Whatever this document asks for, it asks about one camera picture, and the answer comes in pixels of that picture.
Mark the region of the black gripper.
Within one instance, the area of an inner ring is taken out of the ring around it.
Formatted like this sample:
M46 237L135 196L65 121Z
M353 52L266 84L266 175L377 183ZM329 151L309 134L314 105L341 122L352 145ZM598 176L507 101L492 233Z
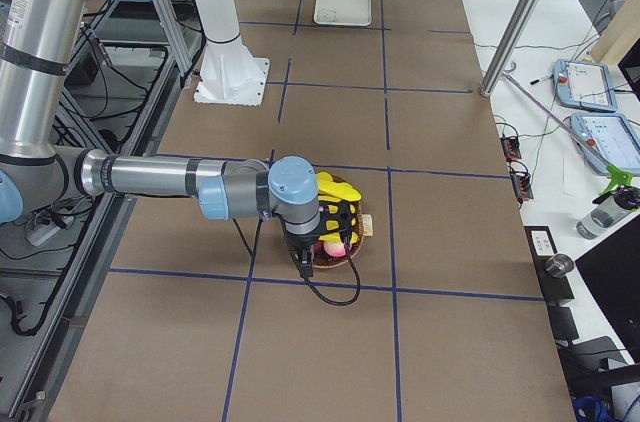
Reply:
M291 232L285 232L285 242L289 255L294 262L301 277L314 275L314 255L317 238L314 236L301 236Z

